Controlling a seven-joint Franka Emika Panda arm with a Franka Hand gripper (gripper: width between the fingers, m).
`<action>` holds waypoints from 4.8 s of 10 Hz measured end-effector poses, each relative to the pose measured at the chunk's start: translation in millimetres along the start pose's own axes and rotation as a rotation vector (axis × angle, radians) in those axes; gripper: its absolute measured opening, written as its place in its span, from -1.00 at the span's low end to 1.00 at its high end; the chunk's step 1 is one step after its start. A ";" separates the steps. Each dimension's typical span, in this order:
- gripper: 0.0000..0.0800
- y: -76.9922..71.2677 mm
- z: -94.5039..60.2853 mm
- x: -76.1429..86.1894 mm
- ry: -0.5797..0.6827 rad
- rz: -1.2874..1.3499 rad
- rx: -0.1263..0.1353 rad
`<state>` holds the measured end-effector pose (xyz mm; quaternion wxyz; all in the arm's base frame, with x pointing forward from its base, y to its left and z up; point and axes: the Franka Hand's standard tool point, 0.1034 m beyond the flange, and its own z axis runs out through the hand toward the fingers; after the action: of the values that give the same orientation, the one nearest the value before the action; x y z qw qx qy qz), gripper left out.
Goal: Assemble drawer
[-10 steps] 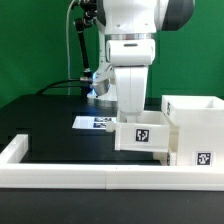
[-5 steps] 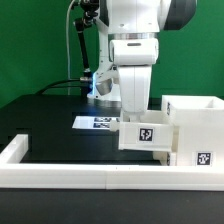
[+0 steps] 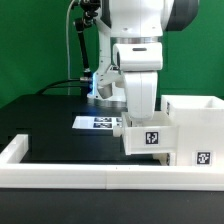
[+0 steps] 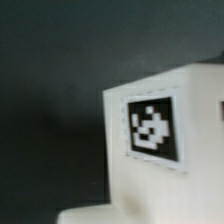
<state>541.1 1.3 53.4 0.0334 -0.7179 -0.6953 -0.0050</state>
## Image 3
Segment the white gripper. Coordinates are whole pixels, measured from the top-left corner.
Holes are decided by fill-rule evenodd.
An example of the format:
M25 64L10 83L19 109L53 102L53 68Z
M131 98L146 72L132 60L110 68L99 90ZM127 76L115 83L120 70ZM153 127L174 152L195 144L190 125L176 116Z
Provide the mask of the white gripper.
M125 72L124 84L129 116L137 121L150 120L155 111L158 74Z

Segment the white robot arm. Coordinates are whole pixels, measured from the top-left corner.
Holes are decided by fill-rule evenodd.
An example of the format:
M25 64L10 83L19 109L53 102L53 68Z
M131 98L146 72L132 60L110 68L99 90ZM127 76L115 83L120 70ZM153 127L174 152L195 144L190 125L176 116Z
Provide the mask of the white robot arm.
M99 67L95 94L127 105L135 121L155 111L158 72L163 68L161 38L195 19L200 0L100 0Z

